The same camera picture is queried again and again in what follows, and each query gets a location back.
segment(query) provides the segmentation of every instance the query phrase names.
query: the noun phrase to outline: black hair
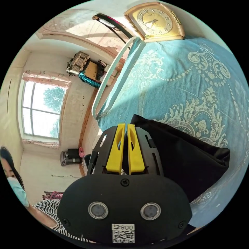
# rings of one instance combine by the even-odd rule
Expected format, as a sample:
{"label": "black hair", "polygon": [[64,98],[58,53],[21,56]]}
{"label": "black hair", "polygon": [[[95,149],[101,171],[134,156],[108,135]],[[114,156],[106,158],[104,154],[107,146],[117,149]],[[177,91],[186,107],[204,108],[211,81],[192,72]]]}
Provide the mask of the black hair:
{"label": "black hair", "polygon": [[13,162],[13,158],[11,156],[11,153],[4,146],[2,146],[1,149],[0,149],[0,157],[3,158],[3,159],[5,159],[8,162],[11,170],[13,171],[13,173],[14,173],[14,175],[16,177],[16,179],[20,183],[20,185],[23,188],[23,190],[25,190],[22,178],[20,177],[19,173],[17,172],[17,170],[16,170],[16,168],[14,166],[14,162]]}

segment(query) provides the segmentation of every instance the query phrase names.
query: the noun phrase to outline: white wall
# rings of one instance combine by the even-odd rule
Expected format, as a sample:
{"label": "white wall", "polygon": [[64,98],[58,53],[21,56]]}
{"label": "white wall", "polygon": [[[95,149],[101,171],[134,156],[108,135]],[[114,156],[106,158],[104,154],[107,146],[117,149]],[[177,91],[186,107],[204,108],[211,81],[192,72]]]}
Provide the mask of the white wall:
{"label": "white wall", "polygon": [[21,50],[17,54],[10,65],[0,90],[0,146],[7,147],[11,152],[17,171],[20,170],[23,154],[17,122],[17,95],[23,66],[29,53],[29,51]]}
{"label": "white wall", "polygon": [[[70,58],[66,56],[32,52],[24,70],[47,70],[67,74],[66,67],[69,60]],[[70,79],[72,84],[68,90],[69,93],[63,115],[60,149],[50,149],[32,144],[25,144],[25,149],[59,155],[61,151],[65,151],[68,148],[78,148],[84,116],[94,87],[82,82],[78,77],[71,77]]]}
{"label": "white wall", "polygon": [[74,43],[51,40],[51,39],[39,39],[36,34],[33,34],[24,45],[30,51],[36,51],[40,53],[49,53],[55,55],[61,55],[68,58],[73,57],[77,52],[82,51],[88,54],[92,61],[102,60],[105,63],[110,63],[106,59],[97,53],[86,49],[82,46],[76,45]]}
{"label": "white wall", "polygon": [[44,191],[64,192],[81,177],[78,165],[62,167],[60,161],[53,156],[29,151],[23,152],[20,175],[31,205],[42,200]]}

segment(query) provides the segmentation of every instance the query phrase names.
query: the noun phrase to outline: qr code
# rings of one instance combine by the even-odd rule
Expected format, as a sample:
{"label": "qr code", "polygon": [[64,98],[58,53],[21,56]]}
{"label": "qr code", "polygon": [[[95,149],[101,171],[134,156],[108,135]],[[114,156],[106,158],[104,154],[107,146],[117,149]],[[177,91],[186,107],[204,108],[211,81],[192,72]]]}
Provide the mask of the qr code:
{"label": "qr code", "polygon": [[113,243],[135,243],[135,231],[112,231]]}

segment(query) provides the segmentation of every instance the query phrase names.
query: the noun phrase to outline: curtain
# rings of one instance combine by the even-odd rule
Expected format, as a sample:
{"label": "curtain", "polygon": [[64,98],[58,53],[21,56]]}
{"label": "curtain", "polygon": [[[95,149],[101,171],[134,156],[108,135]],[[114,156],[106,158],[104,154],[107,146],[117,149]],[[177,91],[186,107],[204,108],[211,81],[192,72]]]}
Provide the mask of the curtain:
{"label": "curtain", "polygon": [[30,140],[30,139],[23,139],[23,143],[31,143],[31,144],[41,145],[41,146],[53,148],[53,149],[60,148],[59,142],[42,142],[42,141],[36,141],[36,140]]}
{"label": "curtain", "polygon": [[51,86],[60,86],[67,89],[69,88],[71,82],[69,76],[67,75],[50,71],[36,70],[26,70],[23,74],[23,80]]}

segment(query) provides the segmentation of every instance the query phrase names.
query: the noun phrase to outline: gold clock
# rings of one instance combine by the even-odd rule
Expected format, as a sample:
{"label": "gold clock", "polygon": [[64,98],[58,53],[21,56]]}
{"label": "gold clock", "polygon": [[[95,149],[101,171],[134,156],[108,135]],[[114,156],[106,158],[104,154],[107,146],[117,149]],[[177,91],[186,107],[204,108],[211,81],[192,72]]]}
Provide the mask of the gold clock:
{"label": "gold clock", "polygon": [[175,13],[159,2],[136,5],[127,10],[124,17],[145,42],[183,40],[185,36]]}

